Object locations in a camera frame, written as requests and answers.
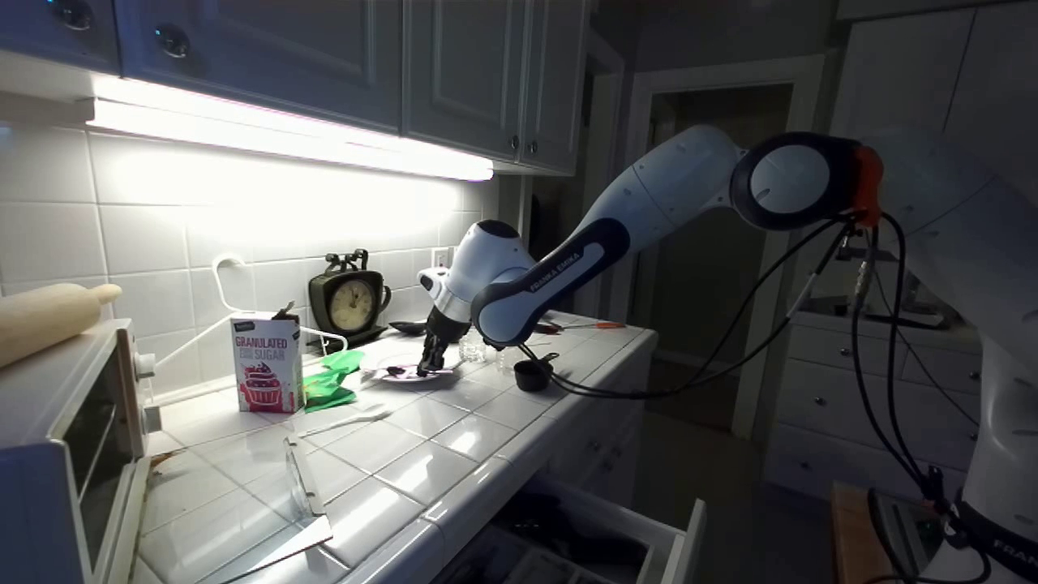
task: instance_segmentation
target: alarm clock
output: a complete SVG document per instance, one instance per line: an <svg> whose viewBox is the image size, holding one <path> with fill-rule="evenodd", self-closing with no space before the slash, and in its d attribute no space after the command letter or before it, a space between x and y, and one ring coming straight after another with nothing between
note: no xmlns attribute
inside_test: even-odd
<svg viewBox="0 0 1038 584"><path fill-rule="evenodd" d="M367 251L328 253L328 267L308 284L314 325L343 334L349 346L379 338L379 313L392 288L367 269Z"/></svg>

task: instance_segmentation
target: milk carton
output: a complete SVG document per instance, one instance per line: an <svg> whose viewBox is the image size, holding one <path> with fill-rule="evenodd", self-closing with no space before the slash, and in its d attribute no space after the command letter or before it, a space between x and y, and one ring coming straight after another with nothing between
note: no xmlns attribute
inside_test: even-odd
<svg viewBox="0 0 1038 584"><path fill-rule="evenodd" d="M299 319L230 319L237 405L294 413L301 405Z"/></svg>

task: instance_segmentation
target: fluorescent light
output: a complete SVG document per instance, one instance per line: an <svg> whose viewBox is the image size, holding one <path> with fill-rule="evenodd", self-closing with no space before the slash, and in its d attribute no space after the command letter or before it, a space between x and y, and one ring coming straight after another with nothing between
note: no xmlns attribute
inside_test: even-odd
<svg viewBox="0 0 1038 584"><path fill-rule="evenodd" d="M95 98L86 102L86 125L95 131L265 153L285 158L314 158L335 165L363 165L460 183L493 178L493 162L483 157L401 141L363 126L119 78L95 78Z"/></svg>

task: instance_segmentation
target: open drawer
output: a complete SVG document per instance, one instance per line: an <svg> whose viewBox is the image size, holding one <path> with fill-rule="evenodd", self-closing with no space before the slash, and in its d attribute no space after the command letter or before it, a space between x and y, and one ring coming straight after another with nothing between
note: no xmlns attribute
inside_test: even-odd
<svg viewBox="0 0 1038 584"><path fill-rule="evenodd" d="M687 530L536 477L436 579L506 584L686 584L703 531L703 502Z"/></svg>

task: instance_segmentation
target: white tile countertop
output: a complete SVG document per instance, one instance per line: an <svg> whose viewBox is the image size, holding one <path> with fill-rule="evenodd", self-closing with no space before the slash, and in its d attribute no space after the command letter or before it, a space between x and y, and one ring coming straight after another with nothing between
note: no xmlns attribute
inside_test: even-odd
<svg viewBox="0 0 1038 584"><path fill-rule="evenodd" d="M553 319L565 331L536 334L529 346L558 350L555 371L573 384L601 385L652 344L645 327ZM418 338L387 334L363 360L414 364L418 350ZM455 378L425 385L349 378L356 401L328 413L239 413L230 379L161 405L133 582L436 579L425 568L455 555L536 474L573 413L595 408L560 388L516 388L519 357L469 334ZM372 405L390 417L348 422ZM308 551L294 549L314 541L320 524L289 468L291 434L332 525Z"/></svg>

